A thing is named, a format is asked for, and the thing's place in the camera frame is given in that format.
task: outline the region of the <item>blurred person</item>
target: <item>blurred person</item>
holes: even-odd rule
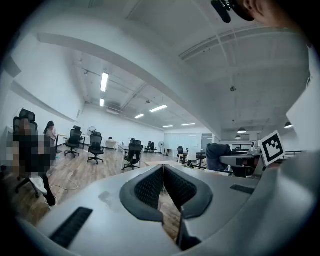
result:
[[[50,138],[32,135],[27,118],[20,121],[19,132],[13,135],[13,173],[27,177],[46,198],[49,208],[56,206],[47,171],[52,163]]]

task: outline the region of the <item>wooden floor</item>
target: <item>wooden floor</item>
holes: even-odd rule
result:
[[[80,156],[74,158],[72,155],[64,155],[64,150],[69,150],[66,146],[60,146],[58,149],[62,150],[59,156],[53,163],[51,169],[48,171],[47,176],[49,179],[50,186],[59,185],[63,188],[72,189],[75,188],[72,182],[68,180],[68,176],[73,172],[73,175],[70,179],[78,185],[76,190],[64,190],[58,186],[51,188],[52,193],[57,198],[57,204],[64,202],[73,195],[79,193],[82,189],[87,187],[89,184],[108,178],[114,175],[121,174],[123,172],[129,172],[131,168],[121,170],[121,162],[116,166],[116,151],[107,149],[103,155],[100,155],[99,158],[104,160],[104,163],[99,161],[99,164],[96,164],[96,161],[92,160],[87,163],[89,156],[88,147],[85,146],[84,149],[78,149],[77,152],[80,153]],[[172,157],[164,156],[159,153],[145,153],[143,154],[141,168],[146,167],[144,162],[155,162],[155,161],[171,161]],[[49,208],[45,203],[44,196],[39,192],[40,197],[35,197],[35,192],[30,183],[26,184],[20,188],[19,193],[15,193],[15,187],[19,184],[20,181],[17,181],[16,177],[12,174],[7,175],[4,178],[4,182],[7,184],[8,195],[11,198],[13,207],[20,213],[27,221],[33,225],[37,223],[48,213]],[[164,217],[164,230],[168,235],[175,240],[180,224],[180,212],[174,205],[170,196],[167,192],[162,192],[159,199],[161,203],[160,211],[163,213]]]

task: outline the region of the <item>white wall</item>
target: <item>white wall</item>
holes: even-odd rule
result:
[[[29,33],[12,51],[12,59],[21,69],[14,80],[46,105],[76,120],[85,102],[69,51],[41,43],[36,35]]]
[[[79,126],[84,134],[87,134],[89,127],[97,128],[104,140],[112,137],[114,141],[121,144],[123,142],[128,145],[128,138],[135,138],[141,141],[144,146],[149,141],[154,142],[154,146],[158,148],[158,142],[164,140],[164,132],[162,130],[148,127],[140,123],[110,114],[105,108],[96,107],[86,104],[83,113],[79,119]],[[85,143],[90,143],[90,138],[85,139]]]
[[[285,151],[301,151],[303,150],[297,134],[294,130],[281,136],[282,146]]]

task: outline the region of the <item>ceiling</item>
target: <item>ceiling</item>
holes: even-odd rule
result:
[[[82,93],[88,104],[100,106],[100,99],[104,99],[105,110],[110,114],[119,114],[121,117],[160,129],[167,125],[173,125],[176,129],[186,123],[202,126],[169,97],[138,77],[100,58],[76,50],[70,51]],[[100,90],[103,71],[109,74],[106,92]],[[167,105],[168,108],[149,111],[162,105]],[[135,119],[139,114],[144,116]]]
[[[223,140],[233,139],[239,127],[263,131],[284,124],[286,112],[309,77],[308,51],[302,37],[288,29],[242,20],[233,12],[232,22],[226,24],[210,0],[79,0],[74,4],[106,8],[159,34],[198,74],[199,93],[211,95],[208,108],[219,112]],[[75,60],[79,58],[98,74],[107,67],[111,74],[106,93],[109,107],[132,117],[166,104],[168,110],[158,112],[156,117],[144,116],[141,121],[156,127],[196,123],[152,84],[98,58],[84,54]],[[98,76],[89,77],[85,78],[89,88],[91,82],[92,87],[100,86]],[[89,93],[93,102],[100,97],[99,90]]]

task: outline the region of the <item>white sneaker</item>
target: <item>white sneaker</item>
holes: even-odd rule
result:
[[[42,194],[48,195],[48,191],[45,189],[44,180],[41,177],[36,176],[30,177],[29,179]]]

